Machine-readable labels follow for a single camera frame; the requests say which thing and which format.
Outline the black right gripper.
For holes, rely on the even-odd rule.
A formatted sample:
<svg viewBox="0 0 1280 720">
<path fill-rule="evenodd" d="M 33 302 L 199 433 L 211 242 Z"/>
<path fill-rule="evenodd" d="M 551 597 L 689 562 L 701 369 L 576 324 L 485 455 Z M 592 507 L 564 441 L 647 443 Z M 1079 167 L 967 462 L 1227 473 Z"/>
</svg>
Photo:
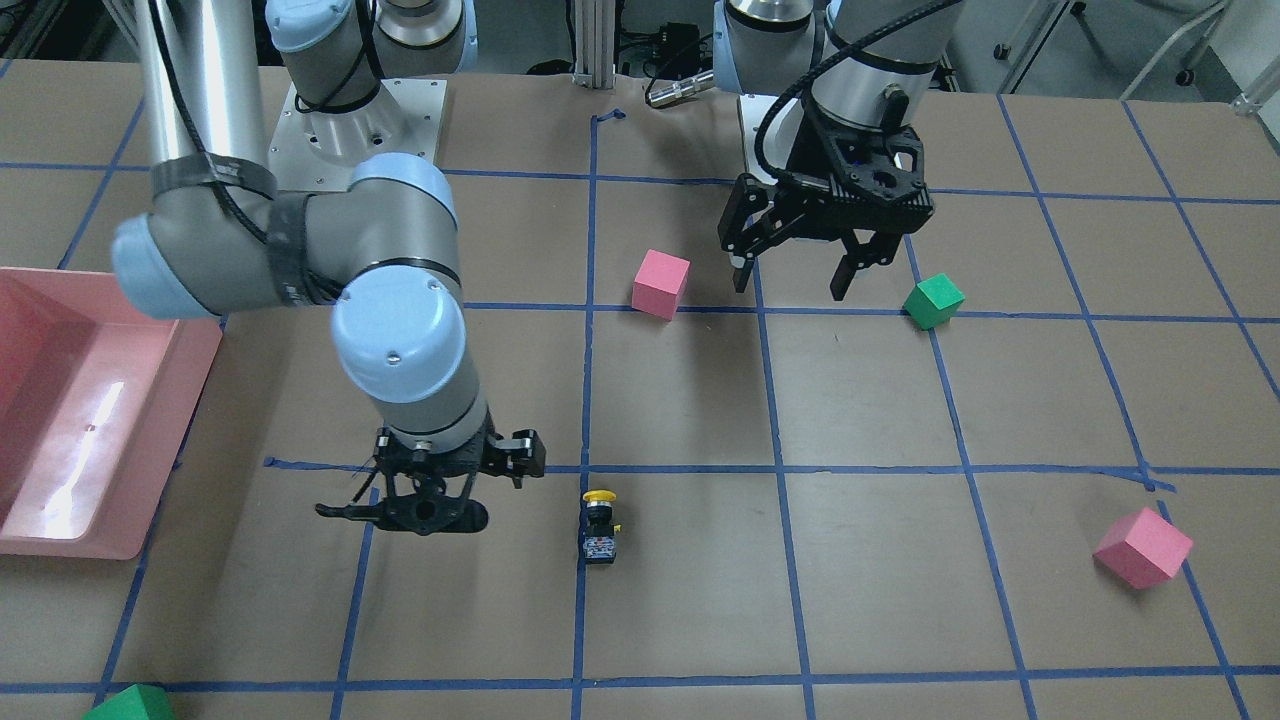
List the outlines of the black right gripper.
<svg viewBox="0 0 1280 720">
<path fill-rule="evenodd" d="M 385 498 L 378 503 L 330 506 L 316 503 L 321 518 L 365 521 L 379 530 L 472 534 L 489 523 L 488 510 L 471 498 L 486 443 L 494 427 L 484 425 L 452 451 L 431 454 L 403 445 L 388 428 L 379 430 L 375 468 L 387 479 Z"/>
</svg>

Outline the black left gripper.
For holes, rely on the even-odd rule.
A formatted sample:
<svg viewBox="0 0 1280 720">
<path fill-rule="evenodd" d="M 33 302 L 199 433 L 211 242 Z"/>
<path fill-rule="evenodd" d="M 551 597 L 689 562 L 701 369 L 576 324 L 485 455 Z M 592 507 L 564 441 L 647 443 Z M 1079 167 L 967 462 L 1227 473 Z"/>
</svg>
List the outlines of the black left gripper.
<svg viewBox="0 0 1280 720">
<path fill-rule="evenodd" d="M 899 240 L 933 217 L 924 145 L 911 126 L 859 129 L 803 109 L 803 128 L 776 186 L 748 176 L 733 187 L 717 227 L 719 246 L 731 256 L 733 291 L 744 293 L 767 250 L 788 240 L 838 241 L 844 256 L 829 292 L 844 301 L 859 272 L 892 264 Z"/>
</svg>

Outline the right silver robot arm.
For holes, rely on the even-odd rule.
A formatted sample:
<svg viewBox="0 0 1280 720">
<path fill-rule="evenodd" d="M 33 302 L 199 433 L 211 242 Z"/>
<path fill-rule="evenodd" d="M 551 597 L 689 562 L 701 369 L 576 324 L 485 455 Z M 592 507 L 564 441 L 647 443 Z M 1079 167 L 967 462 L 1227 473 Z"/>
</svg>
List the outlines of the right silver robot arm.
<svg viewBox="0 0 1280 720">
<path fill-rule="evenodd" d="M 348 378 L 384 427 L 374 471 L 381 501 L 317 506 L 325 518 L 419 536 L 477 533 L 475 477 L 512 473 L 495 432 L 463 314 L 458 229 L 444 174 L 398 152 L 390 67 L 461 65 L 460 1 L 141 1 L 136 8 L 154 123 L 154 205 L 123 222 L 111 265 L 128 300 L 157 319 L 265 307 L 332 309 Z M 297 113 L 351 117 L 366 131 L 352 176 L 326 191 L 282 190 L 269 169 L 257 97 L 262 17 Z"/>
</svg>

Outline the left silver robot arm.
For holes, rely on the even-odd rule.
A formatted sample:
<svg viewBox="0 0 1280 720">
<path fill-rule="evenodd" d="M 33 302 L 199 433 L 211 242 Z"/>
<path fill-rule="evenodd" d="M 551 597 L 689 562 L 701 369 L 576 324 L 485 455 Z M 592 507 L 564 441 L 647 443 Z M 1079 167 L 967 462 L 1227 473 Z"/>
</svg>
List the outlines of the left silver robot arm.
<svg viewBox="0 0 1280 720">
<path fill-rule="evenodd" d="M 744 292 L 760 256 L 835 242 L 829 283 L 895 260 L 934 214 L 913 128 L 959 1 L 718 1 L 716 86 L 740 97 L 745 169 L 717 225 Z"/>
</svg>

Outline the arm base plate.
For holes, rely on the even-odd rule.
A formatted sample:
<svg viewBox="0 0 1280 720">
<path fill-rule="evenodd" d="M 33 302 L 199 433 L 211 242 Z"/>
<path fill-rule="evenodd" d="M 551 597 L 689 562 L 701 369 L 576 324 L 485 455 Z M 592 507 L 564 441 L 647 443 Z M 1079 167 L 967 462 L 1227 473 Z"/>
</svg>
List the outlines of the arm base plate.
<svg viewBox="0 0 1280 720">
<path fill-rule="evenodd" d="M 291 86 L 268 143 L 268 169 L 283 191 L 344 190 L 355 168 L 381 152 L 434 161 L 445 114 L 443 79 L 385 79 L 366 106 L 343 114 L 302 113 Z"/>
<path fill-rule="evenodd" d="M 755 154 L 756 136 L 760 133 L 764 117 L 774 101 L 776 96 L 759 94 L 748 94 L 739 97 L 745 169 L 735 179 L 736 187 L 744 186 L 744 179 L 748 176 L 768 190 L 772 190 L 777 183 L 777 179 L 762 168 L 759 158 Z M 803 122 L 804 109 L 801 101 L 791 99 L 765 129 L 763 135 L 764 156 L 778 170 L 786 169 L 797 132 L 803 128 Z"/>
</svg>

